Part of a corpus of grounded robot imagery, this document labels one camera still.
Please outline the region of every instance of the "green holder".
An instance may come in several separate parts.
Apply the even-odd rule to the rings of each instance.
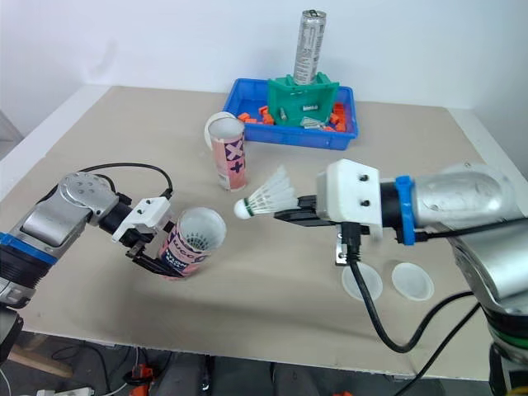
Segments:
[[[304,117],[328,122],[339,82],[317,73],[310,85],[297,85],[291,75],[267,81],[268,111],[277,125],[300,126]]]

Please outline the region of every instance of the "shuttlecock cork tip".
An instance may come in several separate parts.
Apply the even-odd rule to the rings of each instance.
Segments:
[[[234,214],[239,219],[249,219],[252,217],[252,213],[246,203],[246,199],[237,200],[237,203],[234,204]]]

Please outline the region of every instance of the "blue ring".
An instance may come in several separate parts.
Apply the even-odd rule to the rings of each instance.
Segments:
[[[44,253],[39,249],[32,247],[31,245],[22,242],[20,239],[13,237],[8,233],[0,233],[0,245],[11,246],[25,254],[33,256],[36,259],[39,259],[50,266],[53,266],[57,262],[57,257],[53,257],[48,253]]]
[[[414,234],[413,198],[411,190],[414,181],[410,176],[399,176],[394,179],[394,186],[399,195],[399,208],[402,212],[403,244],[412,246],[416,242]]]

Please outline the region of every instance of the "blue plastic tray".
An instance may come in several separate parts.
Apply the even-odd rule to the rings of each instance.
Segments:
[[[356,121],[354,93],[349,87],[339,87],[336,101],[343,103],[346,112],[346,132],[305,129],[298,126],[246,124],[246,140],[291,144],[319,149],[345,150],[359,130]],[[225,102],[224,111],[235,116],[247,112],[260,119],[258,108],[267,104],[267,80],[239,78]]]

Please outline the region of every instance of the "white plastic lid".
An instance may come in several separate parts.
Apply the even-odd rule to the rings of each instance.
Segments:
[[[211,150],[213,149],[213,147],[211,146],[211,137],[209,135],[209,125],[211,125],[211,122],[219,120],[220,118],[235,118],[235,116],[227,111],[221,111],[220,113],[214,113],[211,117],[209,117],[209,119],[205,123],[204,139],[205,139],[205,143],[207,144],[207,147],[209,147],[209,149]]]
[[[435,292],[431,277],[416,264],[400,262],[393,269],[393,285],[405,298],[412,301],[425,301]]]
[[[383,291],[383,281],[381,280],[380,274],[376,272],[371,266],[367,266],[362,262],[358,262],[357,266],[360,269],[360,273],[363,275],[366,287],[369,289],[370,297],[373,301],[376,301]],[[356,279],[352,275],[350,267],[346,267],[341,275],[341,281],[345,291],[353,298],[363,301],[361,296],[360,288],[357,287]]]

